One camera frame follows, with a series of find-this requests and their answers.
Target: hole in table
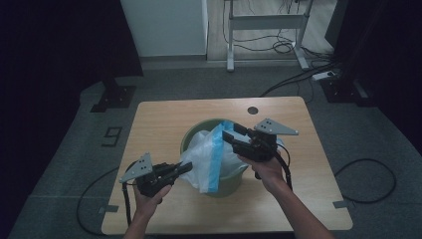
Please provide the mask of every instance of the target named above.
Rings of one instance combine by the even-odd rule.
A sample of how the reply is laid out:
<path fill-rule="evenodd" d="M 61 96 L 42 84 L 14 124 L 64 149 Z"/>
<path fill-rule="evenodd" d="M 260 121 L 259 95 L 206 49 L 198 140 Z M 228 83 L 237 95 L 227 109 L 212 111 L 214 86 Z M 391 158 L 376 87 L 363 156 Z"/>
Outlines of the hole in table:
<path fill-rule="evenodd" d="M 258 113 L 258 108 L 256 107 L 249 107 L 248 108 L 248 113 L 251 115 L 256 115 Z"/>

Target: black curtain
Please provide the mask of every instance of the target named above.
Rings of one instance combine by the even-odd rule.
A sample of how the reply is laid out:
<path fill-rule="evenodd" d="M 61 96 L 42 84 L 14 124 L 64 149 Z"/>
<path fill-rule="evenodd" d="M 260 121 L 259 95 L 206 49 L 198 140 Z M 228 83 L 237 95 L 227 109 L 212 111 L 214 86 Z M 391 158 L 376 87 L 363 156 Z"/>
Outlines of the black curtain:
<path fill-rule="evenodd" d="M 52 159 L 83 89 L 142 76 L 117 0 L 0 3 L 1 238 Z"/>
<path fill-rule="evenodd" d="M 379 6 L 383 9 L 375 16 Z M 347 72 L 340 78 L 344 85 L 349 87 L 352 81 L 359 81 L 375 105 L 422 154 L 420 13 L 414 2 L 348 1 L 334 54 Z M 361 42 L 374 17 L 376 24 Z M 361 51 L 352 59 L 358 47 L 362 47 Z"/>

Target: power strip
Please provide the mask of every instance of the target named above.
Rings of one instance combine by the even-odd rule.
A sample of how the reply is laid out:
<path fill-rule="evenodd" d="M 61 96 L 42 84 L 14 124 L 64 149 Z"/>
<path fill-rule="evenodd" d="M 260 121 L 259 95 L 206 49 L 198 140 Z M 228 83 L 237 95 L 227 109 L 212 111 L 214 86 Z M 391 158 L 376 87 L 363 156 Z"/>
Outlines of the power strip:
<path fill-rule="evenodd" d="M 328 80 L 331 78 L 335 77 L 335 73 L 332 71 L 329 72 L 324 72 L 324 73 L 319 73 L 319 74 L 315 74 L 313 75 L 313 80 L 314 81 L 320 81 L 320 80 Z"/>

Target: plastic bag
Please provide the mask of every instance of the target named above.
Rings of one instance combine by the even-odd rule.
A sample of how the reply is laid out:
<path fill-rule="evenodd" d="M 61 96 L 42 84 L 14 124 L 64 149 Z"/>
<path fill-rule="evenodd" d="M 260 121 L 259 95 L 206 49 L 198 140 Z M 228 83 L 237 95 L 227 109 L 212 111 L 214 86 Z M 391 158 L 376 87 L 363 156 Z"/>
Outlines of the plastic bag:
<path fill-rule="evenodd" d="M 188 148 L 180 156 L 182 164 L 192 162 L 193 168 L 180 175 L 199 192 L 217 192 L 220 177 L 230 176 L 248 164 L 233 152 L 230 143 L 223 140 L 222 131 L 233 133 L 233 123 L 223 121 L 213 130 L 202 130 L 192 137 Z"/>

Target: gray floor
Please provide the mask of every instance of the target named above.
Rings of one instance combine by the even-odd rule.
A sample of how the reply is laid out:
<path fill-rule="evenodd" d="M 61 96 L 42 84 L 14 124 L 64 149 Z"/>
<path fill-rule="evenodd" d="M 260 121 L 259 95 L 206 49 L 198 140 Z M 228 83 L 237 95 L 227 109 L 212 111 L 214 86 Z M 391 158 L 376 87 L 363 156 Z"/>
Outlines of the gray floor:
<path fill-rule="evenodd" d="M 29 196 L 10 238 L 96 238 L 78 225 L 77 203 L 90 183 L 119 166 L 140 102 L 257 97 L 300 71 L 297 66 L 238 67 L 232 74 L 224 67 L 146 70 L 143 78 L 118 79 L 120 85 L 136 85 L 129 109 L 102 114 L 90 113 L 90 109 L 98 102 L 103 86 L 96 84 L 86 89 L 74 123 Z M 370 157 L 388 165 L 397 177 L 394 192 L 385 200 L 375 204 L 350 203 L 353 228 L 336 231 L 335 236 L 422 238 L 422 158 L 403 134 L 378 108 L 327 103 L 316 82 L 292 84 L 268 97 L 296 95 L 312 100 L 308 108 L 334 172 L 355 159 Z M 113 138 L 105 137 L 106 130 L 113 126 L 122 127 L 120 138 L 115 147 L 104 147 L 102 144 L 113 142 Z M 100 180 L 82 201 L 82 222 L 90 230 L 100 232 L 115 177 L 114 171 Z M 345 170 L 337 182 L 343 193 L 363 200 L 375 199 L 393 183 L 391 175 L 372 162 Z"/>

